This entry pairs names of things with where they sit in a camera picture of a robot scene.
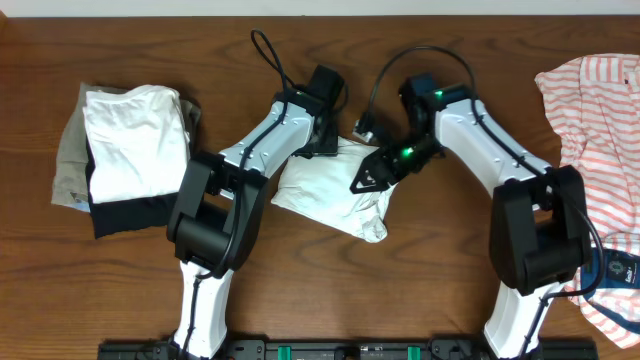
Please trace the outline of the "white t-shirt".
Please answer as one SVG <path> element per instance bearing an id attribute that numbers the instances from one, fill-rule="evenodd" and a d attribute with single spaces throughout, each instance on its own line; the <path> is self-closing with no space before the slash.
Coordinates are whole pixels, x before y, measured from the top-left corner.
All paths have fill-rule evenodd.
<path id="1" fill-rule="evenodd" d="M 354 194 L 350 185 L 362 160 L 377 148 L 340 137 L 335 157 L 290 157 L 271 203 L 368 243 L 384 240 L 393 188 Z"/>

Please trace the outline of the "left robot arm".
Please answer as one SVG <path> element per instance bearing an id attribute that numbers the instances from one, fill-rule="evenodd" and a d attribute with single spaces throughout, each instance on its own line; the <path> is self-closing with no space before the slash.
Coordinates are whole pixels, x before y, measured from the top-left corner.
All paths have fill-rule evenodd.
<path id="1" fill-rule="evenodd" d="M 336 91 L 278 93 L 242 140 L 189 160 L 167 226 L 183 279 L 174 358 L 211 359 L 221 348 L 231 279 L 257 240 L 269 180 L 295 153 L 316 152 L 338 97 Z"/>

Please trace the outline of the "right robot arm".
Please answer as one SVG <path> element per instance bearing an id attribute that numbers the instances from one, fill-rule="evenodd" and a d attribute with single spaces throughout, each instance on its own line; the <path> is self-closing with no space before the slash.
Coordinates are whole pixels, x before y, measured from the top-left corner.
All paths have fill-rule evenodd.
<path id="1" fill-rule="evenodd" d="M 470 351 L 468 358 L 597 358 L 590 342 L 538 337 L 549 305 L 593 256 L 579 172 L 531 155 L 464 85 L 436 88 L 406 81 L 399 95 L 410 136 L 368 155 L 350 190 L 385 191 L 444 150 L 484 186 L 492 199 L 489 255 L 500 288 L 483 330 L 486 347 Z"/>

